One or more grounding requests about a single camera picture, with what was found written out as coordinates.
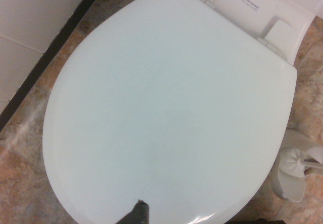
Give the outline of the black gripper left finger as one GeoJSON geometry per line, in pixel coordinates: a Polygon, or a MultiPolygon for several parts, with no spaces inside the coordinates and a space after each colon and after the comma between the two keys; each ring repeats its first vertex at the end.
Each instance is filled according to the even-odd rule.
{"type": "Polygon", "coordinates": [[[143,200],[138,200],[133,209],[117,224],[149,224],[149,205],[143,200]]]}

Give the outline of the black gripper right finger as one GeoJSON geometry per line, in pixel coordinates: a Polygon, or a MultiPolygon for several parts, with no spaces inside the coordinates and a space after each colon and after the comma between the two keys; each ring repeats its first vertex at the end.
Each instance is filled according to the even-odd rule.
{"type": "Polygon", "coordinates": [[[247,224],[280,224],[279,220],[269,221],[266,219],[258,219],[255,221],[247,221],[247,224]]]}

